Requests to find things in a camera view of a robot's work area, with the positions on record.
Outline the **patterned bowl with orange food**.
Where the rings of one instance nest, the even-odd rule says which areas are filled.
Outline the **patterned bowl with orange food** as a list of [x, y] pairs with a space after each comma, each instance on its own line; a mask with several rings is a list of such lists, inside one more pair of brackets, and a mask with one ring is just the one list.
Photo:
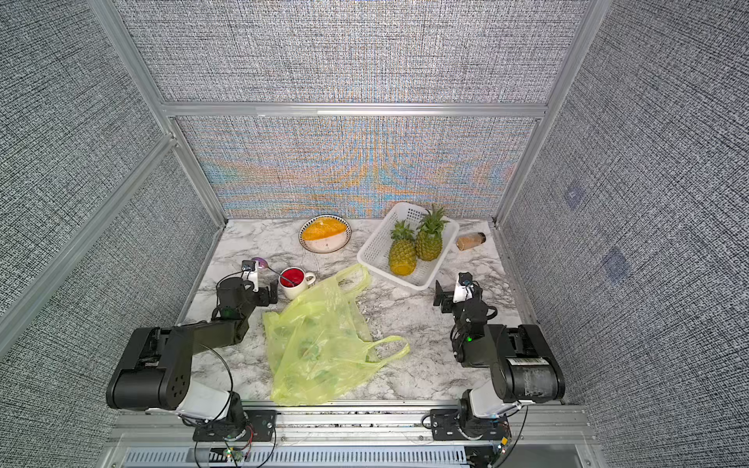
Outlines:
[[322, 214], [308, 220], [298, 234], [298, 241], [306, 251], [331, 254], [341, 250], [350, 240], [352, 229], [340, 216]]

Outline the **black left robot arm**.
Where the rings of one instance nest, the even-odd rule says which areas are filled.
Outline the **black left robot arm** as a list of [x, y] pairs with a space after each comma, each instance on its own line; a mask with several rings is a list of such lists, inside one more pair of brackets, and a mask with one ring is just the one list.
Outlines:
[[246, 411], [230, 384], [226, 391], [191, 382], [193, 357], [236, 345], [258, 307], [278, 301], [278, 285], [231, 276], [217, 288], [218, 306], [209, 322], [133, 331], [107, 386], [111, 409], [171, 411], [194, 429], [195, 442], [269, 442], [276, 411]]

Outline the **white plastic basket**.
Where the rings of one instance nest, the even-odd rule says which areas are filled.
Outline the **white plastic basket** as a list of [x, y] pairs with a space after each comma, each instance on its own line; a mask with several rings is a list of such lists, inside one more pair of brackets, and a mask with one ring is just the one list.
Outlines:
[[460, 225], [456, 220], [446, 216], [443, 218], [446, 225], [442, 232], [442, 250], [437, 259], [433, 259], [433, 261], [417, 259], [415, 271], [406, 276], [394, 274], [388, 264], [389, 252], [393, 245], [391, 231], [396, 223], [405, 222], [409, 227], [416, 228], [427, 215], [427, 212], [427, 208], [411, 203], [400, 202], [395, 204], [357, 253], [358, 261], [372, 273], [376, 273], [398, 286], [419, 292], [430, 288], [435, 282], [437, 273], [445, 261], [452, 243], [458, 237]]

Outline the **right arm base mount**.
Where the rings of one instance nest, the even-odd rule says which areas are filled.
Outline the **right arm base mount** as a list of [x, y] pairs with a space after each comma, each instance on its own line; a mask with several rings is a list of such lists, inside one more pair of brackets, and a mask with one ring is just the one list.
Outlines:
[[480, 418], [455, 409], [432, 409], [422, 425], [434, 441], [502, 441], [511, 437], [506, 417]]

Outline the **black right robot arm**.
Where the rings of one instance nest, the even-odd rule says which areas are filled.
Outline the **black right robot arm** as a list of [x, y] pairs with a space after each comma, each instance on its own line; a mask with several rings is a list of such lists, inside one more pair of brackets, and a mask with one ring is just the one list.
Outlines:
[[458, 275], [452, 291], [436, 283], [433, 305], [454, 318], [456, 362], [490, 372], [487, 382], [464, 392], [456, 409], [429, 413], [426, 426], [435, 440], [499, 440], [509, 435], [509, 417], [520, 409], [564, 398], [563, 372], [540, 327], [494, 324], [499, 310], [484, 302], [469, 273]]

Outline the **purple spoon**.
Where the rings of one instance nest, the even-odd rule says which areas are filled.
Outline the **purple spoon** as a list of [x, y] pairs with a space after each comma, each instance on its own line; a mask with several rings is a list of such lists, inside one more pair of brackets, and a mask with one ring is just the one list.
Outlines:
[[253, 267], [255, 267], [255, 269], [257, 270], [264, 269], [276, 274], [279, 278], [279, 282], [286, 287], [296, 286], [296, 282], [293, 279], [287, 277], [285, 272], [279, 272], [271, 268], [268, 262], [261, 257], [253, 257], [249, 260], [249, 263], [251, 263], [251, 265], [253, 265]]

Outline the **pineapple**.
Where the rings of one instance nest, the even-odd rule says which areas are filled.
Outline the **pineapple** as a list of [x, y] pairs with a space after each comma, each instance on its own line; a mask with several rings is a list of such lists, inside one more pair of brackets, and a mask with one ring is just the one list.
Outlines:
[[396, 276], [409, 276], [417, 267], [415, 233], [405, 220], [396, 222], [391, 230], [392, 245], [388, 253], [388, 266]]
[[448, 222], [444, 219], [445, 209], [433, 205], [421, 220], [417, 230], [415, 251], [422, 261], [434, 261], [443, 249], [443, 232]]

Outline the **brown cylindrical jar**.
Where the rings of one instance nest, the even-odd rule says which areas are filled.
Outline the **brown cylindrical jar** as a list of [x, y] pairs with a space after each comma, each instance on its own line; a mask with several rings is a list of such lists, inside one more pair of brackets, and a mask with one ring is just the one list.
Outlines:
[[456, 247], [462, 252], [474, 249], [487, 242], [487, 236], [483, 232], [466, 233], [456, 238]]

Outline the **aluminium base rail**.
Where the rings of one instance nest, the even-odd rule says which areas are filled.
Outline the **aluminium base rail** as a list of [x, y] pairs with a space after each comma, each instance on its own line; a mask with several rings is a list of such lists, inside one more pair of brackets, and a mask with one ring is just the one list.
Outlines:
[[271, 442], [193, 442], [193, 428], [165, 411], [124, 413], [97, 467], [605, 467], [581, 406], [530, 406], [509, 417], [502, 441], [434, 441], [423, 419], [454, 401], [346, 400], [282, 408]]

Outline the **yellow-green plastic bag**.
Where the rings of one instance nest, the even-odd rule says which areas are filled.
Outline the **yellow-green plastic bag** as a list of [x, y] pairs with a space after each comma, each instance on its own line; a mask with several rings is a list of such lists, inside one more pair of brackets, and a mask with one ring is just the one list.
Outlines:
[[283, 407], [333, 402], [410, 353], [399, 335], [373, 339], [357, 305], [371, 283], [367, 267], [355, 264], [303, 292], [282, 312], [263, 316], [271, 401]]

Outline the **white mug with red liquid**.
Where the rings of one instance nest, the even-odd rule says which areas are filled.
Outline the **white mug with red liquid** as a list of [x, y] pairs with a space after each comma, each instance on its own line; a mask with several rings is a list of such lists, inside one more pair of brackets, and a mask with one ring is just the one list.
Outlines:
[[316, 282], [316, 275], [298, 267], [283, 270], [278, 277], [279, 290], [287, 300], [295, 300], [309, 290]]

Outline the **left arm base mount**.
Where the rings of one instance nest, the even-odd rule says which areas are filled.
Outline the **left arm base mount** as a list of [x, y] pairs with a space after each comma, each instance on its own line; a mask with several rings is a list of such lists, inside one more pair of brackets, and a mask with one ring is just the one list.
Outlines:
[[241, 417], [228, 415], [226, 418], [197, 427], [192, 434], [192, 440], [199, 443], [271, 442], [276, 417], [277, 411], [273, 409], [243, 411]]

